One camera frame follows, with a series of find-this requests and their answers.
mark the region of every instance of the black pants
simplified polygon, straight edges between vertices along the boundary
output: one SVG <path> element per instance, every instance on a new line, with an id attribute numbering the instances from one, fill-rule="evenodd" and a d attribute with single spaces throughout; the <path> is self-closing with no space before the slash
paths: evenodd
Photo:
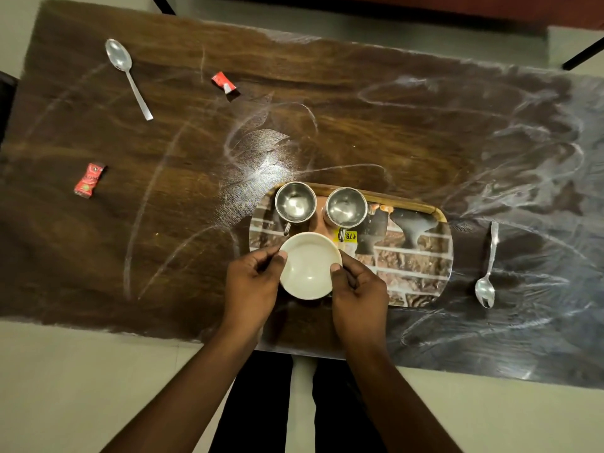
<path id="1" fill-rule="evenodd" d="M 226 400 L 210 453 L 283 453 L 288 425 L 291 355 L 254 351 Z M 345 361 L 319 359 L 312 380 L 315 451 L 385 452 Z"/>

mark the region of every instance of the tile floor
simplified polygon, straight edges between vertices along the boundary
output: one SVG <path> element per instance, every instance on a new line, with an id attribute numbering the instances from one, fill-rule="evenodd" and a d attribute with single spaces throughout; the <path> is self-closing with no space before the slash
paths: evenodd
<path id="1" fill-rule="evenodd" d="M 0 70 L 20 74 L 39 1 L 0 0 Z M 156 11 L 150 0 L 79 1 Z M 542 68 L 557 68 L 603 35 L 565 28 L 550 28 L 547 34 L 481 31 L 232 0 L 171 3 L 177 14 L 199 19 Z M 604 76 L 604 53 L 576 72 Z M 199 349 L 172 341 L 6 321 L 0 321 L 0 344 L 3 453 L 99 451 Z M 295 359 L 288 453 L 313 451 L 315 364 L 311 358 Z M 604 391 L 400 371 L 465 452 L 601 451 Z M 208 450 L 221 410 L 197 453 Z"/>

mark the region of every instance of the tray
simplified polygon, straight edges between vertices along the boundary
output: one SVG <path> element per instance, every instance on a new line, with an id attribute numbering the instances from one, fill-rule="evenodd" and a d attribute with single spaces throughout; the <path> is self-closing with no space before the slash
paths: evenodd
<path id="1" fill-rule="evenodd" d="M 453 265 L 453 240 L 445 215 L 436 207 L 399 197 L 363 191 L 369 214 L 349 240 L 340 243 L 337 230 L 329 229 L 321 216 L 327 196 L 338 186 L 306 183 L 317 198 L 316 213 L 306 223 L 292 226 L 291 235 L 319 232 L 340 249 L 363 262 L 388 286 L 390 305 L 425 307 L 445 289 Z M 249 226 L 249 249 L 281 244 L 285 222 L 274 208 L 274 195 L 267 192 L 256 206 Z"/>

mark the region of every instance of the metal spoon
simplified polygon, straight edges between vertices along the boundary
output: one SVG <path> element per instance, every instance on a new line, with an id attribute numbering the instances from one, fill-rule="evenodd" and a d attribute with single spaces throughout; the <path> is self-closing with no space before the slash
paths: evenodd
<path id="1" fill-rule="evenodd" d="M 497 249 L 497 243 L 499 242 L 499 223 L 491 222 L 491 247 L 489 251 L 489 266 L 487 267 L 487 274 L 480 278 L 476 282 L 474 291 L 476 291 L 476 298 L 484 308 L 492 308 L 495 303 L 495 289 L 489 281 L 489 275 L 493 270 L 493 262 L 495 261 L 495 250 Z"/>
<path id="2" fill-rule="evenodd" d="M 143 115 L 147 121 L 153 119 L 153 115 L 145 100 L 141 96 L 141 93 L 138 91 L 137 85 L 134 83 L 132 76 L 130 75 L 130 68 L 132 68 L 132 58 L 126 48 L 120 44 L 119 41 L 116 40 L 107 40 L 105 41 L 105 51 L 107 51 L 107 56 L 109 57 L 110 62 L 114 67 L 118 70 L 123 71 L 128 76 L 128 81 L 130 81 L 130 86 L 132 87 L 132 91 L 134 92 L 134 96 L 137 98 L 138 105 L 141 107 Z"/>

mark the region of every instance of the cream-colored bowl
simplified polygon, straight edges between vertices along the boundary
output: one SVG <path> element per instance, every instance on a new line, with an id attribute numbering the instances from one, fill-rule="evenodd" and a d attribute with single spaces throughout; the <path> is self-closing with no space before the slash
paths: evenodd
<path id="1" fill-rule="evenodd" d="M 287 292 L 302 300 L 320 299 L 332 291 L 329 267 L 342 265 L 342 255 L 329 238 L 316 232 L 302 232 L 283 243 L 288 260 L 281 274 Z"/>

